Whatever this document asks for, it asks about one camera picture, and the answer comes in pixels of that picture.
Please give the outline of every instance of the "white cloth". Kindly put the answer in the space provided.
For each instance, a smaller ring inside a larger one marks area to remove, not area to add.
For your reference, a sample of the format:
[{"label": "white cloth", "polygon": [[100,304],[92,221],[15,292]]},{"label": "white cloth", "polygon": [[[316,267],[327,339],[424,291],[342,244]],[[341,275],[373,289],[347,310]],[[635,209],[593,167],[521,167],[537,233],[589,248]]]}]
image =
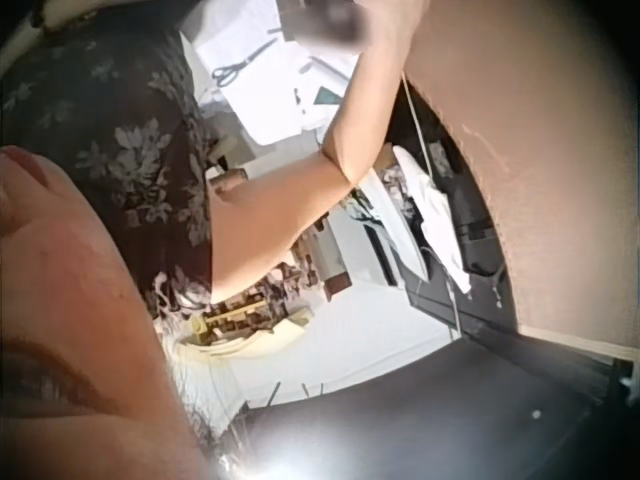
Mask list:
[{"label": "white cloth", "polygon": [[423,172],[415,159],[402,147],[393,147],[393,153],[407,180],[409,195],[416,202],[424,219],[422,233],[447,272],[463,293],[471,291],[469,274],[464,271],[462,253],[451,218],[446,195],[438,191],[429,175]]}]

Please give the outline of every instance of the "white wall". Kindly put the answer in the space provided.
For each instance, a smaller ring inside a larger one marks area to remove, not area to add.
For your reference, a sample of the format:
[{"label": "white wall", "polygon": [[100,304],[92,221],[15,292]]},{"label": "white wall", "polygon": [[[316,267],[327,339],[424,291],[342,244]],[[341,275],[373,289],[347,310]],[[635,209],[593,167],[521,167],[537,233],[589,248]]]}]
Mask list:
[{"label": "white wall", "polygon": [[[172,341],[165,339],[164,348]],[[244,392],[226,361],[200,364],[172,358],[170,368],[178,392],[188,407],[195,407],[217,433],[224,432],[245,404]]]},{"label": "white wall", "polygon": [[342,210],[329,222],[354,282],[331,303],[314,303],[314,318],[295,344],[231,368],[252,407],[263,406],[281,381],[274,404],[309,393],[340,390],[401,368],[451,341],[449,329],[409,305],[406,292],[385,286],[382,269],[362,226]]}]

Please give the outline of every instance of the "white paper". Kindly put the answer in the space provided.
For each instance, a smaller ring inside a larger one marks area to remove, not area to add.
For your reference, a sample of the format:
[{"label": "white paper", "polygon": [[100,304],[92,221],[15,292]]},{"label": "white paper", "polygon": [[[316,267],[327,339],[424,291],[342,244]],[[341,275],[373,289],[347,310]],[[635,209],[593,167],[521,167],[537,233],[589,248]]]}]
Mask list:
[{"label": "white paper", "polygon": [[288,46],[271,45],[240,72],[222,93],[242,126],[259,145],[270,145],[302,133],[294,93],[295,74]]},{"label": "white paper", "polygon": [[402,147],[393,147],[393,153],[407,180],[409,195],[413,197],[424,219],[422,233],[425,239],[460,290],[469,293],[471,282],[462,264],[462,253],[453,227],[449,200],[436,189],[409,152]]}]

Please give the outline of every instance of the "hand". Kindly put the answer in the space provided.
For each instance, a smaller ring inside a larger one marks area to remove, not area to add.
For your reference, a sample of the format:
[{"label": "hand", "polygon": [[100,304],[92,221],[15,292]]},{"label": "hand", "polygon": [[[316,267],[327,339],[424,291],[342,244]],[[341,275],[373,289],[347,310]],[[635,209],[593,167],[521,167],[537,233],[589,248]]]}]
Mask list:
[{"label": "hand", "polygon": [[369,12],[373,41],[411,42],[431,0],[356,0]]}]

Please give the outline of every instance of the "white flower print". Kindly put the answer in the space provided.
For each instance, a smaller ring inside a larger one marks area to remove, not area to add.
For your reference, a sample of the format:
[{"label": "white flower print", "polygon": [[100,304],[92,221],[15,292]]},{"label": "white flower print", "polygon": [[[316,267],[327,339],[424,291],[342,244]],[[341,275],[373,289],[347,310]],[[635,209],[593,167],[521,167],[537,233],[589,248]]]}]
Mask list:
[{"label": "white flower print", "polygon": [[65,100],[52,103],[45,107],[37,124],[42,128],[49,128],[53,123],[64,123],[71,118],[73,104]]},{"label": "white flower print", "polygon": [[76,163],[76,168],[88,168],[89,177],[92,180],[106,175],[109,157],[100,151],[100,147],[96,142],[91,142],[91,147],[88,151],[78,153],[78,158],[84,161]]},{"label": "white flower print", "polygon": [[209,224],[206,186],[204,184],[204,171],[195,155],[189,156],[191,171],[196,177],[196,182],[183,188],[189,195],[187,208],[178,212],[178,221],[187,222],[189,241],[196,246],[211,238]]},{"label": "white flower print", "polygon": [[125,216],[127,217],[127,226],[129,228],[138,228],[140,226],[140,217],[137,210],[127,210]]},{"label": "white flower print", "polygon": [[202,284],[191,281],[179,265],[176,265],[175,275],[171,278],[171,288],[183,308],[206,310],[210,306],[211,292]]},{"label": "white flower print", "polygon": [[171,142],[171,135],[161,135],[158,120],[153,118],[142,128],[116,128],[115,137],[122,150],[109,164],[111,175],[127,192],[133,192],[136,185],[151,186],[158,179],[161,151]]},{"label": "white flower print", "polygon": [[171,80],[169,80],[169,75],[167,75],[166,72],[162,72],[162,73],[153,72],[151,74],[151,80],[147,82],[147,85],[156,90],[160,90],[169,98],[169,100],[173,100],[180,103],[178,98],[178,92],[173,86],[173,83],[171,83]]},{"label": "white flower print", "polygon": [[31,96],[31,90],[33,89],[33,83],[22,82],[18,88],[12,91],[7,97],[7,101],[4,102],[2,108],[7,112],[11,111],[18,102],[27,100]]},{"label": "white flower print", "polygon": [[115,65],[116,62],[113,58],[105,60],[91,70],[91,78],[97,78],[102,82],[108,82],[111,79],[120,78],[120,73],[114,69]]},{"label": "white flower print", "polygon": [[139,210],[146,210],[145,220],[148,223],[154,223],[157,220],[167,223],[169,221],[169,213],[173,210],[173,207],[165,202],[167,198],[167,192],[164,190],[158,191],[158,199],[149,205],[142,205],[138,207]]}]

